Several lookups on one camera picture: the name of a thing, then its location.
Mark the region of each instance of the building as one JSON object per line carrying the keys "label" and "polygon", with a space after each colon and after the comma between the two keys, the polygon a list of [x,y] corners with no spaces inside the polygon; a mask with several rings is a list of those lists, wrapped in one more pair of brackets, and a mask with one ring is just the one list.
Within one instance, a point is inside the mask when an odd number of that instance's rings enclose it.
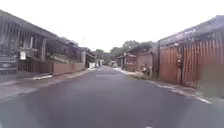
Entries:
{"label": "building", "polygon": [[153,51],[154,44],[140,44],[117,58],[117,65],[127,71],[146,71],[147,75],[153,75]]}
{"label": "building", "polygon": [[197,88],[207,75],[206,81],[216,79],[217,83],[223,79],[217,80],[224,71],[224,16],[216,16],[158,42],[160,80]]}
{"label": "building", "polygon": [[0,81],[85,68],[72,41],[0,10]]}

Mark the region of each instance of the rusty metal wall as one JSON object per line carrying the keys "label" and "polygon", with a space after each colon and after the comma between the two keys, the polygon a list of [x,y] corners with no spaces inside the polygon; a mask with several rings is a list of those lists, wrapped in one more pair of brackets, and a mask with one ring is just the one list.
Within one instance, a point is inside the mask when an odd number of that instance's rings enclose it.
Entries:
{"label": "rusty metal wall", "polygon": [[160,50],[159,79],[173,84],[177,83],[178,54],[174,46],[163,46]]}
{"label": "rusty metal wall", "polygon": [[222,33],[217,31],[203,35],[183,46],[183,85],[197,88],[206,70],[215,69],[223,63]]}
{"label": "rusty metal wall", "polygon": [[197,88],[206,70],[224,64],[224,31],[160,46],[159,79]]}

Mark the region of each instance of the sidewalk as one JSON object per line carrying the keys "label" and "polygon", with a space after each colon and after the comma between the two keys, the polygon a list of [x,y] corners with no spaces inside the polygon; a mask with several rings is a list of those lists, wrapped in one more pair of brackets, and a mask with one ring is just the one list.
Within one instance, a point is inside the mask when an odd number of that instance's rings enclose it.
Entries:
{"label": "sidewalk", "polygon": [[[125,75],[137,78],[137,79],[142,79],[142,77],[143,77],[143,73],[141,73],[141,72],[128,72],[128,71],[124,71],[120,68],[115,68],[115,70],[117,70],[121,73],[124,73]],[[200,100],[202,102],[205,102],[207,104],[211,104],[212,103],[211,101],[215,101],[214,99],[211,99],[211,98],[209,98],[209,99],[204,98],[202,96],[201,92],[198,92],[196,89],[193,89],[193,88],[183,87],[181,85],[169,84],[169,83],[160,82],[160,81],[157,81],[157,80],[150,80],[150,79],[144,79],[144,78],[143,78],[143,80],[146,80],[147,82],[149,82],[150,84],[152,84],[156,87],[163,88],[163,89],[168,89],[168,90],[170,90],[174,93],[177,93],[179,95],[183,95],[186,98],[195,98],[195,99],[198,99],[198,100]]]}
{"label": "sidewalk", "polygon": [[0,83],[0,101],[5,101],[20,94],[30,93],[42,87],[47,87],[71,78],[82,76],[90,71],[93,71],[93,69],[59,76],[37,76]]}

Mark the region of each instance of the sky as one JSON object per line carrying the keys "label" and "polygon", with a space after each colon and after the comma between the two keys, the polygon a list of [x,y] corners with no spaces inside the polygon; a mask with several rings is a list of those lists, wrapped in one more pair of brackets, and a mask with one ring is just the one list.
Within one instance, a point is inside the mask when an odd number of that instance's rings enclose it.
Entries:
{"label": "sky", "polygon": [[222,0],[0,0],[0,9],[91,50],[157,41],[223,15]]}

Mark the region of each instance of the wet road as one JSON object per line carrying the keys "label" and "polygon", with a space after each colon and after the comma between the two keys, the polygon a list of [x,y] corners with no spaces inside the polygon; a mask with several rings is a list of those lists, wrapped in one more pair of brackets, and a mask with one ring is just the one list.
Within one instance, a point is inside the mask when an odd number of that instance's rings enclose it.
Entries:
{"label": "wet road", "polygon": [[224,112],[103,67],[0,103],[0,128],[214,128]]}

